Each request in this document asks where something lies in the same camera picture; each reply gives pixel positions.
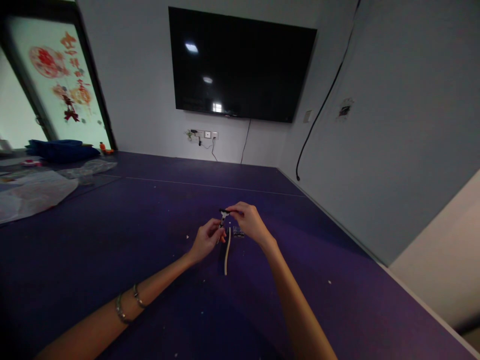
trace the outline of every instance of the black tv screen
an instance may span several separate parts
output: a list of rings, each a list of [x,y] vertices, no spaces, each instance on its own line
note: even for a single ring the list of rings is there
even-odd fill
[[[177,109],[291,123],[317,30],[168,8]]]

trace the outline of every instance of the silver bracelet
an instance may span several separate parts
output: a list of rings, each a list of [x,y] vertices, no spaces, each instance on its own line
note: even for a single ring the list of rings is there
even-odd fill
[[[122,305],[120,303],[121,299],[122,299],[122,293],[120,293],[120,295],[118,295],[118,297],[116,298],[116,306],[115,306],[116,314],[118,315],[118,318],[122,323],[130,325],[132,323],[132,320],[127,319],[127,316],[124,314],[124,311],[122,310]]]
[[[135,297],[136,299],[136,302],[138,303],[138,306],[141,307],[142,309],[145,309],[147,307],[147,305],[145,305],[142,300],[140,300],[140,296],[139,296],[139,291],[137,289],[137,284],[134,284],[133,285],[133,296]]]

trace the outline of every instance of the white cable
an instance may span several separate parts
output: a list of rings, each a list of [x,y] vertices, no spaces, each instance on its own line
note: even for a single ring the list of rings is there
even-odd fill
[[[223,264],[223,273],[227,276],[227,261],[229,259],[230,238],[232,237],[232,228],[228,228],[228,242],[226,244],[225,263]]]

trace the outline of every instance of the human hand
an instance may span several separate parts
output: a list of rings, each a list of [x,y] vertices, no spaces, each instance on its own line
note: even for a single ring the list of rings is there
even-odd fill
[[[213,218],[198,228],[195,242],[187,253],[194,263],[199,263],[210,254],[219,238],[222,243],[225,242],[225,228],[219,228],[219,225],[220,220]]]
[[[230,212],[242,231],[260,246],[273,239],[254,205],[240,201],[225,210]]]

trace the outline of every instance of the purple carpet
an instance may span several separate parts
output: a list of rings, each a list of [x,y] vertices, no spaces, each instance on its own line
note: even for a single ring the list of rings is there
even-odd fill
[[[339,359],[473,359],[274,168],[120,153],[104,175],[122,178],[0,228],[4,334],[20,358],[178,259],[220,207],[245,201],[276,237]],[[180,276],[100,358],[293,358],[260,248],[233,238],[228,276],[220,251]]]

